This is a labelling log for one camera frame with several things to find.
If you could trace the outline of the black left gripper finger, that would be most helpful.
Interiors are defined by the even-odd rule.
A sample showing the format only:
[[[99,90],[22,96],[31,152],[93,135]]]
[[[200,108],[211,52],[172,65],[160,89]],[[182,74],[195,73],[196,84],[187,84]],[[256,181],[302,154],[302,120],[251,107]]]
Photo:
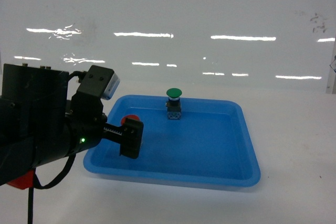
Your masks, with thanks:
[[[120,155],[131,159],[139,157],[142,144],[144,124],[143,122],[125,118],[122,123],[122,141],[120,144]]]

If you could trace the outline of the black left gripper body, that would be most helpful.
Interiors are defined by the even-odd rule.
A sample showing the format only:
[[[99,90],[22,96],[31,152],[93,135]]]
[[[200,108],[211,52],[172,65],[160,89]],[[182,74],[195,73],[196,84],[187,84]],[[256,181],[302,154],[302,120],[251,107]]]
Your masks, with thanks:
[[[109,100],[114,90],[92,95],[77,91],[60,112],[40,118],[36,125],[34,166],[75,155],[96,146],[101,138],[107,116],[101,99]]]

